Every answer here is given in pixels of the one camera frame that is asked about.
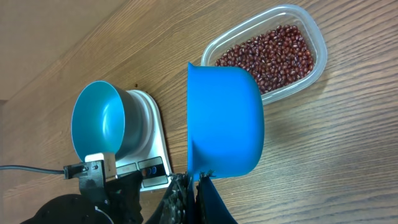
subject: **kitchen scale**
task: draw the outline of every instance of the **kitchen scale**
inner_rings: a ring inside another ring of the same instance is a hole
[[[171,183],[172,169],[159,108],[148,93],[140,90],[127,92],[139,104],[143,116],[143,133],[138,148],[116,161],[116,178],[139,170],[144,177],[141,192],[166,188]]]

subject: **adzuki bean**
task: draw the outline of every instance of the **adzuki bean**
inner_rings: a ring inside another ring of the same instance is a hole
[[[297,26],[279,25],[231,47],[215,66],[245,69],[265,94],[306,77],[314,61]]]

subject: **teal bowl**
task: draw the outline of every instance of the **teal bowl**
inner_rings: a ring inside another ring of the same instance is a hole
[[[90,83],[73,109],[71,135],[81,161],[99,152],[112,152],[116,160],[121,159],[138,147],[142,137],[138,103],[106,81]]]

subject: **blue bowl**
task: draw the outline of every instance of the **blue bowl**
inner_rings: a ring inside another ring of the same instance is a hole
[[[264,144],[261,94],[251,75],[237,67],[188,64],[188,172],[198,180],[252,171]]]
[[[134,98],[106,82],[95,81],[80,93],[72,114],[71,135],[81,161],[112,152],[116,160],[132,152],[142,136],[142,115]]]

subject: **wooden table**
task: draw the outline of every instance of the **wooden table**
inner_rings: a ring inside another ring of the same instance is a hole
[[[264,107],[259,164],[243,177],[215,180],[218,192],[239,223],[398,223],[398,2],[286,2],[321,29],[326,69],[307,89]],[[184,172],[187,62],[199,65],[211,40],[277,4],[126,2],[4,105],[2,163],[77,163],[73,105],[85,85],[102,79],[155,98],[173,170]],[[1,183],[5,223],[78,193],[77,180],[54,175],[3,171]],[[163,193],[141,194],[145,218]]]

